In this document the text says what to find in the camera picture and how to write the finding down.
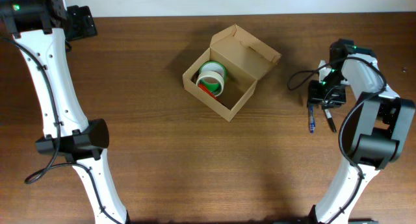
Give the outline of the black grey permanent marker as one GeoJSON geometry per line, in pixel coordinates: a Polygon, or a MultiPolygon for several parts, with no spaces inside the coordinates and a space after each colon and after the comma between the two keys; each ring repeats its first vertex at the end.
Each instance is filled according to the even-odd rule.
{"type": "Polygon", "coordinates": [[[330,110],[329,109],[324,109],[324,113],[325,113],[325,116],[326,116],[326,119],[327,119],[327,122],[328,122],[328,125],[329,125],[331,131],[333,133],[336,133],[337,129],[336,129],[336,126],[335,126],[335,122],[332,118],[332,115],[330,113],[330,110]]]}

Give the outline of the blue ballpoint pen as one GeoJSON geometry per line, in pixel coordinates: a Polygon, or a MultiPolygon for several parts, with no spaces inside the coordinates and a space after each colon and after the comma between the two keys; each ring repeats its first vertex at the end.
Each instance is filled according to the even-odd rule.
{"type": "Polygon", "coordinates": [[[308,105],[308,111],[309,111],[309,114],[308,114],[308,116],[309,116],[309,132],[311,134],[313,134],[314,131],[315,131],[315,118],[314,118],[314,115],[313,115],[313,113],[314,113],[313,105],[308,105]]]}

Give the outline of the brown cardboard box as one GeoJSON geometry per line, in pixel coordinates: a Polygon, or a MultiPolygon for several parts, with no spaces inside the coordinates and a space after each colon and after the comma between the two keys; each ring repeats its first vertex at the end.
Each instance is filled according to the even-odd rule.
{"type": "Polygon", "coordinates": [[[184,88],[225,120],[231,121],[254,93],[257,81],[277,63],[281,55],[238,25],[211,38],[210,47],[183,74],[184,88]],[[197,69],[209,60],[225,66],[225,90],[214,99],[196,84],[197,69]]]}

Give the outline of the white masking tape roll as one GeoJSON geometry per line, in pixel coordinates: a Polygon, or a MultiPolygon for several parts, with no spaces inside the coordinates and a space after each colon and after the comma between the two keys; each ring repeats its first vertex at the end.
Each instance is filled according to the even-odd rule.
{"type": "Polygon", "coordinates": [[[215,97],[218,97],[224,91],[225,81],[223,76],[215,71],[203,71],[198,75],[196,86],[205,81],[207,84],[217,84],[218,90],[212,91],[215,97]]]}

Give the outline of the green tape roll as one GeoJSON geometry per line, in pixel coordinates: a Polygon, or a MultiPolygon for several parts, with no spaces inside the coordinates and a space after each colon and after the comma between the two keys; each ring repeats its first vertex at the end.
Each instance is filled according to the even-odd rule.
{"type": "MultiPolygon", "coordinates": [[[[215,71],[217,73],[219,73],[221,76],[223,76],[224,81],[226,81],[226,69],[225,67],[216,61],[208,61],[206,63],[204,63],[200,68],[199,68],[199,74],[203,71],[215,71]]],[[[218,90],[218,85],[217,84],[207,84],[205,81],[202,81],[202,84],[206,85],[206,87],[212,92],[215,90],[218,90]]]]}

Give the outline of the orange utility knife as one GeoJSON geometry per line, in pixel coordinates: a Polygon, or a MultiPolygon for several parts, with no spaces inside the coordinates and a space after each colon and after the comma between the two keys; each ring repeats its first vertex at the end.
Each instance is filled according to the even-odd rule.
{"type": "Polygon", "coordinates": [[[203,90],[205,93],[207,93],[208,95],[210,95],[212,98],[214,98],[216,101],[220,101],[218,98],[217,98],[217,96],[213,93],[213,92],[211,92],[207,87],[206,87],[206,85],[204,85],[204,84],[202,84],[202,83],[199,83],[198,84],[198,87],[201,89],[201,90],[203,90]]]}

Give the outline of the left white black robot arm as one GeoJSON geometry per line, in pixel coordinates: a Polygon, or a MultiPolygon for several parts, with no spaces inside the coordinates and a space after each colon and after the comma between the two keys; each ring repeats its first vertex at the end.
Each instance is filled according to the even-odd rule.
{"type": "Polygon", "coordinates": [[[88,6],[66,0],[1,0],[1,21],[25,59],[43,119],[37,151],[51,155],[47,166],[25,179],[40,180],[55,168],[71,167],[80,177],[96,223],[130,223],[118,197],[108,162],[109,130],[104,119],[89,120],[70,75],[71,41],[97,36],[88,6]]]}

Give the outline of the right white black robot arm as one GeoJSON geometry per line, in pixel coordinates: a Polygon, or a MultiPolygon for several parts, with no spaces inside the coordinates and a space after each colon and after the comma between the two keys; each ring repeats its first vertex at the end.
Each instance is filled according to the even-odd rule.
{"type": "Polygon", "coordinates": [[[339,108],[346,102],[346,86],[356,103],[338,131],[339,169],[324,197],[311,208],[308,222],[349,223],[368,183],[400,157],[415,103],[400,98],[380,72],[374,52],[352,40],[332,43],[329,61],[321,61],[315,73],[319,78],[308,85],[308,107],[339,108]]]}

